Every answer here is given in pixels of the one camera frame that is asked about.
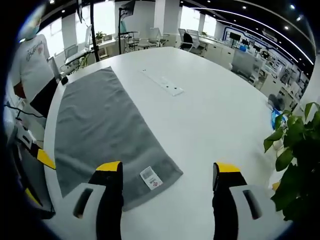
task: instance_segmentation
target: black pole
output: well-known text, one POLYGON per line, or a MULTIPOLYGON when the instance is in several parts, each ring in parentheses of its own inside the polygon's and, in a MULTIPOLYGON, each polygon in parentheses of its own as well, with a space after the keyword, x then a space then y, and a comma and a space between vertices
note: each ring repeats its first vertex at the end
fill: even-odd
POLYGON ((122 8, 119 7, 119 20, 118 20, 118 46, 119 46, 119 55, 121 54, 121 33, 120 33, 121 11, 122 11, 122 8))
POLYGON ((96 34, 95 34, 95 24, 94 24, 94 0, 90 0, 90 21, 91 21, 91 37, 93 43, 93 51, 95 56, 95 61, 99 62, 99 55, 98 55, 98 47, 96 43, 96 34))

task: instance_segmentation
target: computer monitor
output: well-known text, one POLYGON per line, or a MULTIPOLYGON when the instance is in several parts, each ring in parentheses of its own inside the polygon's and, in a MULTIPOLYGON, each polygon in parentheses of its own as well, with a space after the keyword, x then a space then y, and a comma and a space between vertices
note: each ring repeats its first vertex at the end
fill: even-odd
POLYGON ((135 4, 136 4, 136 0, 131 0, 126 4, 121 5, 120 7, 121 20, 123 20, 126 17, 132 16, 134 14, 135 4))
POLYGON ((79 21, 82 24, 82 0, 77 0, 76 12, 79 17, 79 21))
POLYGON ((242 40, 242 44, 249 46, 249 42, 245 39, 242 40))
POLYGON ((238 35, 238 34, 235 34, 233 32, 230 32, 230 38, 233 39, 233 40, 236 40, 236 41, 240 41, 241 36, 238 35))
POLYGON ((253 48, 254 48, 256 51, 258 51, 258 52, 260 52, 260 50, 261 50, 261 47, 259 47, 259 46, 257 46, 257 45, 254 45, 253 48))

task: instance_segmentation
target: white chair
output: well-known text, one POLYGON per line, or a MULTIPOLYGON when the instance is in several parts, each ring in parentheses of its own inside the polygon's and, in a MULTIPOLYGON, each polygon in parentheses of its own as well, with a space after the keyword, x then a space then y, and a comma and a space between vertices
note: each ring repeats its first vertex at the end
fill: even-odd
POLYGON ((149 30, 149 42, 156 44, 158 47, 162 47, 167 40, 162 38, 161 32, 158 27, 150 27, 149 30))
POLYGON ((186 42, 185 41, 185 34, 187 33, 187 31, 182 28, 178 28, 178 31, 179 31, 179 35, 180 35, 180 41, 181 41, 179 49, 182 49, 182 50, 188 49, 188 52, 190 52, 191 49, 194 47, 194 44, 193 44, 193 42, 186 42))
POLYGON ((191 29, 187 29, 186 32, 192 37, 193 47, 197 49, 200 45, 199 32, 191 29))
POLYGON ((203 47, 200 46, 199 33, 193 30, 184 30, 179 28, 179 35, 181 38, 180 49, 188 50, 196 55, 201 55, 203 52, 203 47))
POLYGON ((148 49, 150 47, 156 47, 157 44, 155 43, 150 43, 148 38, 140 38, 140 41, 138 43, 138 47, 143 48, 143 49, 148 49))

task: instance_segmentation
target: power outlet strip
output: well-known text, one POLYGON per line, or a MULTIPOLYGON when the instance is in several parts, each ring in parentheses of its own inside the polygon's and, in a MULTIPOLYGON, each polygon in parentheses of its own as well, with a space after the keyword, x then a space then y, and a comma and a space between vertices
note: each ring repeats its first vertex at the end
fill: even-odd
POLYGON ((141 72, 172 96, 177 96, 184 92, 182 88, 176 86, 163 75, 151 73, 147 69, 143 69, 141 72))

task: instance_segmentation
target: white t-shirt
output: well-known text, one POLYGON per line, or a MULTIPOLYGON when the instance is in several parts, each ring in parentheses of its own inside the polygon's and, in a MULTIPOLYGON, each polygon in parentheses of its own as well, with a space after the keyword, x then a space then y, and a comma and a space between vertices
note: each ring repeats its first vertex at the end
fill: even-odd
POLYGON ((11 67, 12 85, 22 83, 29 103, 54 78, 47 62, 49 57, 47 40, 43 34, 22 42, 15 53, 11 67))

